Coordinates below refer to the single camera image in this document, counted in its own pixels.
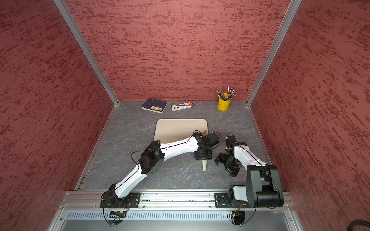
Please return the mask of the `yellow pen bucket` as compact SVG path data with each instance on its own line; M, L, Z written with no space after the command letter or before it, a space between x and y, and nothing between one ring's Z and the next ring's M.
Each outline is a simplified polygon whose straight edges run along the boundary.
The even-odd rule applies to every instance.
M218 102L217 108L220 111L227 111L229 109L229 106L232 100L224 101L223 99L219 98L217 102Z

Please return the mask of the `aluminium left corner post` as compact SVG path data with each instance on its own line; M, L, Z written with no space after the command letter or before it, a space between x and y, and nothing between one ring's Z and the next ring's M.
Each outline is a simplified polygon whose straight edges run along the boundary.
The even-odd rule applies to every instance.
M107 78L105 77L102 69L100 68L93 52L89 48L81 30L79 29L76 21L74 20L67 4L65 1L62 0L54 0L59 12L61 13L64 21L66 22L67 26L69 27L70 31L72 32L74 38L78 42L80 48L82 49L85 57L89 61L91 67L93 68L95 74L98 76L101 84L103 85L106 93L109 95L111 101L113 102L114 106L117 106L119 101L117 96L115 95L114 91L112 90Z

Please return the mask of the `aluminium right corner post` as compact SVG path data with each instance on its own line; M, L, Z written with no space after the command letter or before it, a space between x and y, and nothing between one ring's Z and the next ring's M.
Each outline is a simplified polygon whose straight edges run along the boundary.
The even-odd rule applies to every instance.
M276 36L273 40L273 43L272 43L272 45L269 49L269 52L268 52L267 57L265 59L265 62L264 62L263 66L261 68L261 71L260 71L260 73L259 73L259 75L258 75L258 77L255 81L255 84L254 84L254 86L251 90L251 93L250 93L250 95L249 95L249 97L246 101L246 104L247 104L248 107L251 107L252 102L253 102L253 100L254 100L254 98L255 98L255 96L256 96L256 94L257 94L257 92L258 92L258 90L259 90L259 88L260 88L260 86L261 86L261 84L262 84L262 82L263 82L263 80L264 80L264 78L265 78L273 60L274 60L274 58L275 58L275 56L276 56L276 53L277 53L277 51L278 51L286 33L287 33L287 31L288 31L288 29L289 29L289 27L290 27L290 25L291 25L291 23L294 19L294 16L295 16L301 2L302 2L301 0L292 0L290 2L289 6L288 6L288 9L287 9L287 11L286 11L286 13L283 17L283 20L282 20L282 22L279 26L279 29L276 33Z

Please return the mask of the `knife with cream handle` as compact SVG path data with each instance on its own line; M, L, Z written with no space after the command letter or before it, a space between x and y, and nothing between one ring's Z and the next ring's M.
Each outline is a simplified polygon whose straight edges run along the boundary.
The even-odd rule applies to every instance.
M205 131L203 131L203 133L202 133L203 135L208 135L208 131L207 130L205 130ZM202 170L203 170L203 172L206 172L207 171L207 159L203 159L202 160Z

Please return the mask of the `pens in bucket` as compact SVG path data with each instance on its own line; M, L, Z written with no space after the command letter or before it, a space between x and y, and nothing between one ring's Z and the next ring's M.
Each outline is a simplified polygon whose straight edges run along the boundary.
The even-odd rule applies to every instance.
M237 96L235 93L235 89L232 87L228 87L226 92L223 92L221 89L217 90L217 95L220 100L222 101L231 101L233 98Z

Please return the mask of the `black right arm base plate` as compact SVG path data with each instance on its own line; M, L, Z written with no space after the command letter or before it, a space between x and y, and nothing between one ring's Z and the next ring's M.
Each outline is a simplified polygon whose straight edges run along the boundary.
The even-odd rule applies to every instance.
M227 209L227 208L229 209L239 209L239 208L250 209L251 208L248 202L231 199L228 193L215 193L214 201L215 201L216 208L224 208L224 209Z

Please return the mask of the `dark purple book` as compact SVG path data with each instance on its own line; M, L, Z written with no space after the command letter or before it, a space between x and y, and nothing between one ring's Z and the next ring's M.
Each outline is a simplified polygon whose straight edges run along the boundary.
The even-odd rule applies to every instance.
M149 98L142 105L143 110L162 114L168 102Z

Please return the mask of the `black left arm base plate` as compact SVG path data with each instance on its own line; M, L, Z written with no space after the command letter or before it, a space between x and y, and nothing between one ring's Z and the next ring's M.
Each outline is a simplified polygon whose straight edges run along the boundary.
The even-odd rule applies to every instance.
M129 193L124 198L117 198L107 191L101 196L100 208L138 208L140 197L140 193Z

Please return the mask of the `aluminium corner post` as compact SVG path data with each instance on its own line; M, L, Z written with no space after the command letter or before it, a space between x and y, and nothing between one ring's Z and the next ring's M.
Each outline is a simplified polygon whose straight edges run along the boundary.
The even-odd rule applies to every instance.
M273 40L273 43L272 43L272 45L269 49L269 52L268 52L267 57L265 59L265 62L264 62L263 66L261 68L261 71L260 71L260 73L259 73L259 75L258 75L258 77L255 81L255 84L254 84L254 86L251 90L251 93L250 93L250 95L249 95L249 97L246 101L246 104L247 104L248 107L251 107L252 102L253 102L253 100L254 100L254 98L255 98L255 96L256 96L256 94L257 94L257 92L258 92L258 90L259 90L259 88L260 88L260 86L261 86L261 84L262 84L262 82L263 82L263 80L264 80L264 78L265 78L273 60L274 60L274 58L275 58L275 56L276 56L276 53L277 53L277 51L278 51L286 33L287 33L287 31L288 31L288 29L289 29L289 27L290 27L290 25L291 25L291 23L294 19L294 16L295 16L301 2L302 2L301 0L292 0L290 2L289 6L288 6L288 9L287 9L287 11L286 11L286 13L283 17L283 20L282 20L282 22L279 26L279 29L276 33L276 36Z
M91 67L93 68L95 74L98 76L101 84L103 85L106 93L109 95L111 101L113 102L114 106L117 106L119 101L117 96L115 95L114 91L112 90L107 78L105 77L102 69L100 68L93 52L89 48L81 30L79 29L76 21L74 20L67 4L65 1L62 0L54 0L59 12L61 13L64 21L66 22L67 26L69 27L70 31L72 32L74 38L78 42L80 48L82 49L85 57L89 61Z

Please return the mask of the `white blue pen box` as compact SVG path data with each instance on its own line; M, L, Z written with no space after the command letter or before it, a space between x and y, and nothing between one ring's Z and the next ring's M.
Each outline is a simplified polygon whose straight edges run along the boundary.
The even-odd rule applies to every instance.
M194 108L195 106L196 105L193 102L188 102L188 103L173 105L171 106L171 109L172 111L179 111L179 110Z

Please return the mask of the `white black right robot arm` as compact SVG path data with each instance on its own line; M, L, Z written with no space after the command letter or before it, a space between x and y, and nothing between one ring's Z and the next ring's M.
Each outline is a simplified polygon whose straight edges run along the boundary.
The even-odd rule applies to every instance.
M246 184L232 185L228 193L215 196L218 208L276 208L284 205L279 172L275 165L260 160L244 142L226 138L226 154L219 154L215 164L222 164L235 178L246 169Z

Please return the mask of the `aluminium front rail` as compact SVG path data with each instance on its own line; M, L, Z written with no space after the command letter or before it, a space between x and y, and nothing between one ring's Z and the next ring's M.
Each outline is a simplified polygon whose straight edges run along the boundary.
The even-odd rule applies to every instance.
M78 190L66 192L59 209L65 210L101 210L101 196L105 190ZM230 210L216 208L215 193L228 193L228 190L133 190L141 194L138 208L130 211L179 210L213 211Z

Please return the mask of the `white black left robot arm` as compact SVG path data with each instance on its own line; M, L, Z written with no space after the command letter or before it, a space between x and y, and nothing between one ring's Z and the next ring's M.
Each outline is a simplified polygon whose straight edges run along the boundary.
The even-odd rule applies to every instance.
M212 150L219 144L219 137L215 132L209 135L195 132L188 138L171 143L153 141L142 151L135 168L122 181L111 185L108 190L111 203L126 198L143 179L161 169L165 161L187 153L194 153L196 160L212 159Z

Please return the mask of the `beige cutting board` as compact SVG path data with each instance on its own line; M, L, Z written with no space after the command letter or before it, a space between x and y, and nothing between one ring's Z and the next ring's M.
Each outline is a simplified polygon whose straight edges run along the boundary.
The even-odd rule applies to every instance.
M159 119L154 140L159 140L160 143L172 143L189 138L194 131L207 135L207 121L205 119Z

